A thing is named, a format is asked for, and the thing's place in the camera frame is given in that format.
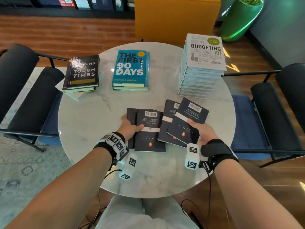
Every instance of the patterned rug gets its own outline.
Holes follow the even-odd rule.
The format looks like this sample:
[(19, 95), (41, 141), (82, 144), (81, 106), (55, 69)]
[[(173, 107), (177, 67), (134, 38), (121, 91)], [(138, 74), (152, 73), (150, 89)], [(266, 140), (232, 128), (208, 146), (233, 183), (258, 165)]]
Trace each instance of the patterned rug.
[[(43, 68), (35, 68), (0, 128), (6, 128)], [(61, 146), (37, 144), (41, 153), (0, 134), (0, 229), (13, 220), (46, 185), (72, 166)]]

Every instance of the white marble tabletop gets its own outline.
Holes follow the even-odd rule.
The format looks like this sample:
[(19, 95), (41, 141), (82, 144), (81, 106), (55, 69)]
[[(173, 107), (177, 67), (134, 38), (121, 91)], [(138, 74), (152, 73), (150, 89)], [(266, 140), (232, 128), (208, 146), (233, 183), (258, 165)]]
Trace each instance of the white marble tabletop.
[[(148, 92), (123, 92), (111, 88), (117, 52), (120, 49), (150, 52)], [(101, 53), (100, 71), (106, 76), (96, 92), (88, 93), (80, 102), (63, 95), (58, 128), (63, 148), (73, 163), (81, 160), (108, 132), (118, 129), (120, 117), (127, 108), (153, 108), (164, 110), (165, 100), (177, 102), (178, 69), (182, 48), (164, 43), (137, 42), (114, 47)], [(223, 81), (217, 83), (207, 100), (190, 98), (208, 109), (209, 123), (227, 145), (231, 145), (235, 132), (235, 110), (230, 91)], [(135, 198), (160, 198), (183, 192), (207, 178), (204, 169), (195, 171), (184, 167), (185, 149), (166, 144), (166, 153), (134, 152), (137, 166), (130, 180), (109, 175), (101, 187), (112, 193)]]

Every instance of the barcode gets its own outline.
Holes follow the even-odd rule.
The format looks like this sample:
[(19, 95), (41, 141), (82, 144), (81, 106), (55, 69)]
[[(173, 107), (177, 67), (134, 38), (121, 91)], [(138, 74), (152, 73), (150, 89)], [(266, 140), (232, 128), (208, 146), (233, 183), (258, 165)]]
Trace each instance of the barcode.
[(180, 106), (180, 104), (175, 103), (175, 104), (174, 104), (174, 106), (173, 106), (173, 108), (177, 108), (177, 109), (178, 109), (178, 108), (179, 108), (179, 106)]
[(201, 108), (193, 103), (189, 104), (189, 108), (194, 109), (197, 112), (201, 112)]
[(72, 3), (72, 0), (65, 0), (66, 3)]
[(145, 116), (146, 117), (158, 117), (158, 113), (157, 112), (147, 112), (147, 111), (145, 111)]

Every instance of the hardwood floor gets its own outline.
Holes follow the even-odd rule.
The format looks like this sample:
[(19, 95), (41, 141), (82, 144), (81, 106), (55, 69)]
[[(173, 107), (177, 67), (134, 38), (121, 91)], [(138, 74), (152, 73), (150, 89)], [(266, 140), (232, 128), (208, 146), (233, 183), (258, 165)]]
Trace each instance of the hardwood floor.
[[(218, 29), (215, 29), (213, 34), (217, 35), (217, 33)], [(133, 20), (0, 16), (0, 49), (9, 48), (10, 45), (18, 43), (39, 53), (70, 58), (99, 54), (115, 46), (140, 41), (141, 39), (135, 37)], [(246, 37), (242, 37), (238, 42), (224, 43), (224, 48), (228, 54), (226, 57), (227, 73), (272, 70)], [(38, 66), (50, 66), (48, 59), (41, 58)], [(55, 66), (65, 67), (66, 63), (55, 61)], [(263, 81), (264, 77), (264, 75), (253, 75), (225, 77), (224, 79), (232, 93), (251, 97), (250, 87)], [(270, 81), (279, 89), (274, 76), (271, 77)], [(304, 132), (280, 90), (279, 94), (303, 145), (305, 145)], [(305, 157), (277, 163), (263, 169), (257, 167), (262, 163), (261, 161), (241, 160), (240, 163), (305, 227), (305, 218), (303, 217), (305, 214), (305, 192), (300, 185), (300, 182), (305, 183)], [(212, 195), (209, 218), (207, 218), (208, 179), (185, 192), (176, 194), (174, 198), (179, 204), (185, 198), (196, 203), (205, 217), (209, 229), (234, 228), (234, 223), (214, 175), (211, 176), (211, 181)], [(102, 190), (100, 197), (101, 207), (104, 207), (109, 203), (112, 193)], [(183, 205), (187, 212), (193, 211), (201, 224), (205, 225), (203, 218), (192, 203), (186, 201)], [(94, 218), (97, 208), (96, 198), (87, 214), (89, 220)]]

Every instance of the yellow chair back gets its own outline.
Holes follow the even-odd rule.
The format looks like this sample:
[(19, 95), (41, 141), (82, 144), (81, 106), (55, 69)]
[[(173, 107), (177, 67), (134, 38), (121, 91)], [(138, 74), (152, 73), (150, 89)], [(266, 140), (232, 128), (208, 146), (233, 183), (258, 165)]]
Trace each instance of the yellow chair back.
[(186, 34), (211, 35), (220, 0), (135, 0), (135, 33), (183, 47)]

